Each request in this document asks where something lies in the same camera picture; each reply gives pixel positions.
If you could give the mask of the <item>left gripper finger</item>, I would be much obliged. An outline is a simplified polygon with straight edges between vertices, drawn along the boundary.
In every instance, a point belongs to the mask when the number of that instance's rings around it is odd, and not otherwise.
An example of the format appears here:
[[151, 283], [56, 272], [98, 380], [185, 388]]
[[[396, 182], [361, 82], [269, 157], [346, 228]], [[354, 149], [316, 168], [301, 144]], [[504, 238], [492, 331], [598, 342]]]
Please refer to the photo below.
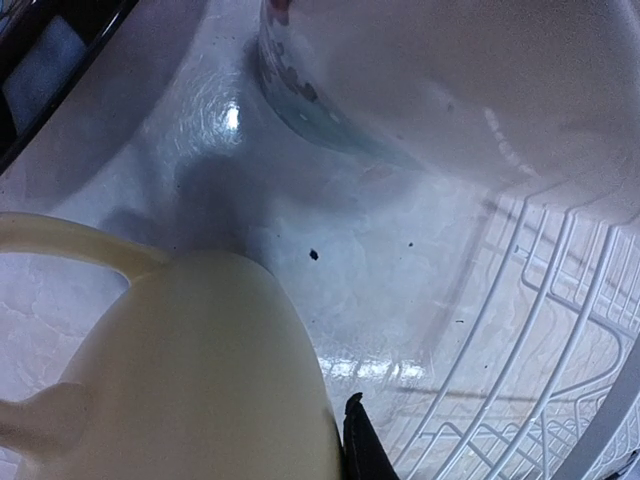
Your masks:
[[389, 458], [362, 404], [363, 394], [346, 402], [343, 421], [343, 452], [346, 478], [398, 480]]

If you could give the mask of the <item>yellow cup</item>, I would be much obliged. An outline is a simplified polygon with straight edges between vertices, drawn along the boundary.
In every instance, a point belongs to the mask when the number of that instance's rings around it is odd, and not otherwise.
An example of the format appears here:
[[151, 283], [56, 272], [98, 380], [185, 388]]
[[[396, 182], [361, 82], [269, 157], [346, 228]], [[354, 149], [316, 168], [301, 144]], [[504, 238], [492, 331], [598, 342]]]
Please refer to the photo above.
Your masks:
[[1, 404], [20, 479], [341, 479], [316, 352], [245, 257], [176, 259], [80, 224], [5, 213], [1, 249], [113, 269], [128, 289], [52, 386]]

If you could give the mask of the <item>teal floral mug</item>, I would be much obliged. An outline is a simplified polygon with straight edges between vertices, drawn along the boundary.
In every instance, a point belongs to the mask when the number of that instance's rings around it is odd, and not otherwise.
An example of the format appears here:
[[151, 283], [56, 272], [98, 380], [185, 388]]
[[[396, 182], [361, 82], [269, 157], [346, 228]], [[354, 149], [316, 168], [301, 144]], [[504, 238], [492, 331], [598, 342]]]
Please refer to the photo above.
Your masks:
[[635, 1], [264, 1], [257, 51], [310, 142], [639, 225]]

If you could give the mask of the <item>black plate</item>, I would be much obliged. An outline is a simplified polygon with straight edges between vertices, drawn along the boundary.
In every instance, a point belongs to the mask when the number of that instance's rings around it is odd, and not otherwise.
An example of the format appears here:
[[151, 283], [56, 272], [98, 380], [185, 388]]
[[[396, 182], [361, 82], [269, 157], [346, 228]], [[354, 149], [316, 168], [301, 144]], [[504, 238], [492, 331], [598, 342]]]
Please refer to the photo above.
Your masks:
[[6, 171], [79, 82], [135, 1], [1, 3], [1, 170]]

